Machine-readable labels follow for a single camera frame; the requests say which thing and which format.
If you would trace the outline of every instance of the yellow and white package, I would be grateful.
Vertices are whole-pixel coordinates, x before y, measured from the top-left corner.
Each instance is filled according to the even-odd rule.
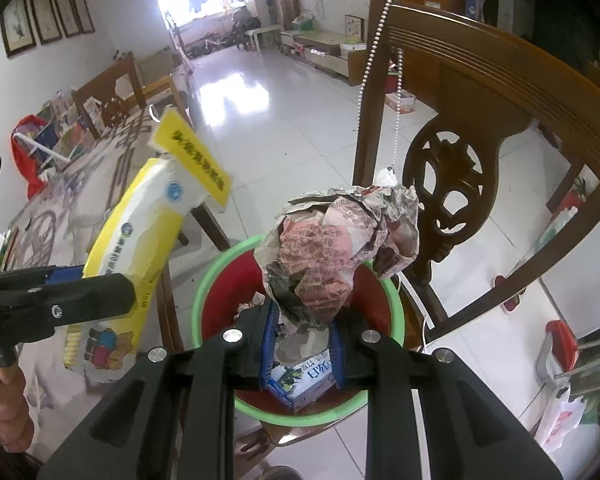
[[[134,364],[138,339],[157,280],[185,215],[206,195],[226,205],[230,177],[190,126],[168,110],[151,144],[166,152],[150,158],[111,213],[82,276],[120,272],[134,285],[129,314],[68,328],[64,365],[98,382],[116,381]]]

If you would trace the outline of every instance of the silver screw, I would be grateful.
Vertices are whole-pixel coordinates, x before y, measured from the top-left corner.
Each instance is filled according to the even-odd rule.
[[[435,355],[436,359],[441,363],[450,363],[456,357],[456,354],[454,354],[449,348],[438,348],[435,352],[433,352],[433,355]]]
[[[375,330],[365,330],[362,333],[362,341],[366,343],[377,343],[380,341],[380,333]]]
[[[222,339],[228,343],[237,343],[240,341],[240,339],[242,339],[242,332],[240,332],[237,328],[230,328],[222,334]]]
[[[167,352],[167,350],[165,348],[162,348],[161,346],[157,346],[156,348],[151,348],[151,350],[149,350],[149,361],[151,361],[152,363],[159,363],[160,361],[164,361],[164,358],[167,357],[169,353]]]

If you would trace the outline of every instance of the chair backrest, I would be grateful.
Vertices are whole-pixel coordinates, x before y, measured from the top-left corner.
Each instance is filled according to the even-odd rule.
[[[129,115],[129,109],[125,102],[116,94],[116,83],[118,79],[127,75],[138,106],[146,107],[146,100],[142,95],[142,85],[136,72],[134,56],[130,52],[123,59],[115,62],[104,72],[97,75],[79,90],[73,92],[73,98],[78,112],[87,123],[95,139],[100,138],[100,134],[93,125],[91,118],[84,108],[84,103],[89,97],[96,98],[102,103],[102,121],[105,126],[118,126]]]
[[[370,35],[386,0],[371,0]],[[435,338],[508,300],[547,272],[600,220],[600,184],[573,219],[503,283],[447,318],[429,282],[432,261],[440,262],[474,235],[493,206],[502,141],[537,118],[558,135],[600,180],[600,90],[550,54],[496,28],[441,10],[395,1],[384,17],[362,100],[353,183],[372,183],[384,107],[387,65],[393,48],[440,62],[438,115],[417,133],[407,153],[402,182],[414,185],[420,211],[420,254],[406,270],[429,310]],[[452,132],[451,143],[438,134]],[[436,175],[432,192],[424,185],[429,163]],[[450,192],[466,205],[451,213]]]

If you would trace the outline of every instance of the framed picture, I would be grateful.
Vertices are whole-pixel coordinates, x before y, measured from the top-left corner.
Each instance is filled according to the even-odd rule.
[[[11,0],[0,17],[0,29],[7,57],[15,56],[37,45],[31,28],[27,0]]]
[[[40,43],[47,44],[62,40],[62,32],[51,0],[30,0],[30,2]]]
[[[344,15],[344,34],[357,41],[365,41],[365,19],[351,14]]]
[[[87,6],[87,0],[74,0],[75,12],[78,15],[78,26],[83,34],[93,34],[96,29],[93,27],[91,13]]]
[[[64,30],[64,35],[72,38],[80,34],[74,0],[54,1],[56,2],[56,9],[58,9],[58,16],[60,17],[60,24],[62,25],[62,30]]]

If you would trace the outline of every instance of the blue round logo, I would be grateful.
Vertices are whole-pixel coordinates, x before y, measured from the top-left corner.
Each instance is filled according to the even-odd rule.
[[[167,199],[169,202],[179,202],[184,195],[184,188],[177,180],[167,184]]]
[[[125,238],[129,238],[133,231],[134,231],[134,228],[129,222],[122,224],[122,227],[120,228],[120,232],[122,232],[122,235]]]

